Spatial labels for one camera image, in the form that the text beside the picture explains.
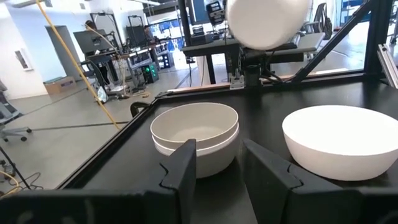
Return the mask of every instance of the ceiling light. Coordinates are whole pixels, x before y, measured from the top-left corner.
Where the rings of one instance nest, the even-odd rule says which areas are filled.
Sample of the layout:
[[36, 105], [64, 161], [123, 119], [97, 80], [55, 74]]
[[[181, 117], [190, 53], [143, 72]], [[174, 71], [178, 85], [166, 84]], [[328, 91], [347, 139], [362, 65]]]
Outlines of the ceiling light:
[[144, 4], [150, 4], [150, 5], [153, 5], [153, 6], [161, 5], [161, 3], [159, 3], [159, 2], [148, 1], [148, 0], [130, 0], [130, 1], [141, 2], [141, 3], [144, 3]]

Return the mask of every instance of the concrete floor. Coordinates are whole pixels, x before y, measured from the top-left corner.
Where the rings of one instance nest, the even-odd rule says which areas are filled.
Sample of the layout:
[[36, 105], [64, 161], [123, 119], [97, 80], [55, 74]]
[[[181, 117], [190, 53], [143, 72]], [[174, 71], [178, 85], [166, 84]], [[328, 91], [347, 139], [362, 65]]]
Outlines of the concrete floor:
[[[358, 25], [314, 71], [363, 68], [366, 33], [366, 23]], [[213, 58], [217, 83], [227, 82], [223, 56], [215, 55]], [[190, 86], [189, 67], [183, 53], [175, 54], [175, 63], [174, 68], [160, 72], [159, 81], [148, 85], [148, 98], [137, 96], [110, 101], [105, 104], [106, 109], [116, 121], [126, 123], [131, 120], [129, 107], [132, 102], [151, 102], [162, 91]], [[272, 65], [272, 70], [278, 75], [294, 74], [306, 63], [308, 60]], [[192, 65], [192, 86], [200, 85], [201, 74], [197, 66]], [[7, 128], [29, 126], [35, 131], [28, 135], [26, 142], [10, 138], [8, 143], [0, 141], [0, 146], [25, 177], [40, 172], [42, 175], [35, 184], [45, 189], [56, 187], [118, 131], [81, 82], [76, 89], [59, 95], [12, 100], [11, 103], [25, 115], [7, 124]], [[11, 188], [7, 182], [0, 183], [3, 192]]]

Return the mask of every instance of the white wall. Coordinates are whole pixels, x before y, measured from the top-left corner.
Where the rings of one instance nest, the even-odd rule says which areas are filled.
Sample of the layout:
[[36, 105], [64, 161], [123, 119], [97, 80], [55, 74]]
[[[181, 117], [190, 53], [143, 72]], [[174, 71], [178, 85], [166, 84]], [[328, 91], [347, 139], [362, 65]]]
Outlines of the white wall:
[[149, 16], [148, 21], [149, 24], [153, 24], [156, 22], [161, 22], [161, 20], [169, 20], [169, 19], [176, 19], [177, 18], [177, 12], [166, 12], [154, 16]]
[[[128, 16], [141, 16], [145, 24], [144, 6], [142, 3], [128, 1], [128, 0], [93, 0], [90, 1], [90, 8], [92, 12], [107, 12], [113, 13], [118, 24], [118, 29], [123, 42], [126, 41], [127, 31], [126, 26], [129, 26]], [[138, 18], [131, 20], [133, 26], [141, 24]], [[113, 22], [107, 16], [98, 16], [95, 21], [98, 29], [104, 29], [107, 33], [112, 30], [116, 32]]]
[[[144, 6], [142, 3], [134, 2], [134, 1], [119, 1], [119, 5], [114, 8], [114, 15], [116, 17], [116, 21], [118, 23], [118, 28], [120, 31], [120, 36], [123, 41], [126, 41], [127, 31], [126, 26], [130, 26], [128, 16], [141, 16], [142, 21], [145, 25], [145, 17], [144, 17]], [[139, 18], [132, 18], [131, 24], [133, 26], [141, 25], [141, 21]]]
[[[6, 97], [17, 99], [46, 95], [43, 79], [4, 3], [0, 3], [0, 33], [0, 79], [8, 88], [4, 92]], [[34, 70], [24, 71], [16, 59], [14, 52], [21, 48], [25, 49]]]
[[[61, 4], [54, 4], [55, 8], [45, 8], [47, 14], [56, 26], [67, 26], [75, 44], [80, 60], [84, 60], [84, 54], [73, 35], [73, 32], [85, 30], [84, 23], [90, 19], [89, 10], [83, 11], [74, 9], [78, 1], [72, 1], [73, 7], [63, 7]], [[36, 5], [22, 9], [15, 9], [7, 5], [12, 20], [17, 26], [24, 39], [35, 68], [41, 74], [43, 81], [57, 77], [65, 77], [66, 73], [57, 57], [50, 36], [45, 26], [49, 24], [39, 11]]]

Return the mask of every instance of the desk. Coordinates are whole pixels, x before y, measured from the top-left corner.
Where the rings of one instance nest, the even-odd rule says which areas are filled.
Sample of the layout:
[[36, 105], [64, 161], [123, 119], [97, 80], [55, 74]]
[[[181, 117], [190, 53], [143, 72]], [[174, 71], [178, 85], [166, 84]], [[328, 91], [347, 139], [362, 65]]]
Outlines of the desk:
[[238, 67], [239, 48], [240, 43], [236, 39], [225, 39], [215, 40], [214, 42], [209, 44], [183, 47], [181, 51], [184, 52], [187, 57], [206, 56], [210, 83], [216, 84], [213, 60], [211, 59], [211, 56], [213, 54], [226, 54], [226, 62], [227, 58], [231, 57], [232, 71], [235, 71], [235, 69]]
[[[290, 50], [278, 50], [272, 56], [270, 63], [283, 63], [283, 62], [300, 62], [304, 60], [304, 53], [316, 52], [319, 48], [323, 38], [324, 33], [318, 34], [307, 34], [301, 37], [300, 42], [296, 49]], [[213, 68], [213, 62], [211, 60], [211, 55], [213, 54], [229, 54], [233, 62], [233, 71], [238, 66], [238, 55], [239, 55], [240, 43], [236, 39], [226, 39], [226, 40], [216, 40], [213, 43], [183, 47], [182, 51], [188, 57], [197, 57], [206, 55], [206, 60], [209, 69], [209, 76], [211, 84], [215, 84], [215, 74]], [[260, 56], [270, 56], [272, 54], [271, 50], [251, 50], [247, 49], [246, 58], [255, 58]]]
[[[139, 81], [138, 77], [134, 76], [133, 71], [135, 69], [140, 68], [141, 66], [144, 66], [144, 65], [152, 63], [152, 60], [150, 58], [148, 58], [147, 60], [141, 61], [139, 63], [132, 64], [131, 61], [130, 61], [130, 58], [134, 57], [134, 56], [138, 56], [139, 54], [146, 53], [148, 51], [149, 51], [149, 48], [144, 48], [144, 49], [140, 49], [140, 50], [137, 50], [137, 51], [133, 51], [131, 53], [126, 53], [126, 54], [121, 54], [120, 55], [121, 60], [125, 60], [126, 63], [127, 63], [127, 69], [129, 70], [130, 76], [132, 78], [132, 82], [134, 84], [134, 87], [136, 87], [136, 88], [140, 85], [140, 81]], [[118, 58], [113, 56], [111, 58], [111, 60], [112, 61], [116, 61], [116, 60], [118, 60]]]
[[[157, 152], [150, 134], [151, 122], [176, 106], [196, 102], [222, 103], [239, 114], [239, 138], [249, 138], [292, 161], [281, 128], [293, 111], [314, 105], [350, 105], [382, 112], [398, 119], [398, 91], [378, 81], [361, 79], [305, 82], [295, 88], [272, 86], [267, 91], [193, 90], [152, 102], [85, 162], [58, 189], [127, 190], [164, 156]], [[192, 224], [257, 223], [237, 159], [223, 172], [197, 180]], [[340, 187], [398, 187], [398, 161], [378, 178], [360, 182], [331, 180]]]

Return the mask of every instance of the yellow cable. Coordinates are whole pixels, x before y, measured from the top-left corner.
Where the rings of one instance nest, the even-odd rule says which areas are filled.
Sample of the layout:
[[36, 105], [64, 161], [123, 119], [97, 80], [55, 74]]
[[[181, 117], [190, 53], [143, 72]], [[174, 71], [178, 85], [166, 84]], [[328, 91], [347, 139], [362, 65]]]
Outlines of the yellow cable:
[[98, 98], [97, 94], [95, 93], [93, 87], [91, 87], [90, 83], [88, 82], [87, 78], [84, 76], [81, 68], [79, 67], [79, 64], [77, 64], [76, 60], [73, 58], [72, 53], [70, 52], [70, 50], [68, 49], [67, 45], [64, 43], [62, 37], [60, 36], [60, 34], [58, 33], [57, 29], [55, 28], [55, 26], [52, 24], [51, 19], [48, 17], [48, 15], [45, 13], [43, 7], [40, 5], [40, 0], [36, 0], [36, 4], [38, 5], [40, 11], [42, 12], [43, 16], [45, 17], [45, 19], [47, 20], [48, 24], [50, 25], [51, 29], [55, 32], [55, 35], [57, 36], [58, 40], [61, 42], [63, 48], [67, 51], [68, 56], [70, 57], [70, 60], [72, 60], [73, 65], [75, 66], [75, 68], [77, 69], [77, 71], [79, 72], [81, 78], [83, 79], [83, 81], [86, 83], [87, 88], [89, 89], [89, 91], [91, 92], [91, 94], [94, 96], [94, 98], [97, 100], [98, 104], [100, 105], [100, 107], [102, 108], [102, 110], [106, 113], [106, 115], [108, 116], [108, 118], [112, 121], [112, 123], [115, 125], [115, 127], [117, 129], [120, 129], [118, 124], [116, 124], [115, 120], [113, 119], [112, 115], [109, 113], [109, 111], [104, 107], [104, 105], [102, 104], [101, 100]]
[[11, 175], [9, 175], [9, 174], [7, 174], [7, 173], [1, 171], [1, 170], [0, 170], [0, 174], [6, 175], [6, 176], [9, 177], [12, 181], [14, 181], [14, 182], [16, 183], [16, 185], [17, 185], [17, 186], [15, 187], [14, 190], [12, 190], [12, 191], [6, 193], [6, 194], [3, 195], [2, 197], [5, 197], [5, 196], [7, 196], [7, 195], [10, 195], [10, 194], [15, 193], [15, 192], [18, 190], [18, 188], [19, 188], [19, 182], [18, 182], [18, 180], [16, 180], [15, 178], [13, 178], [13, 176], [11, 176]]

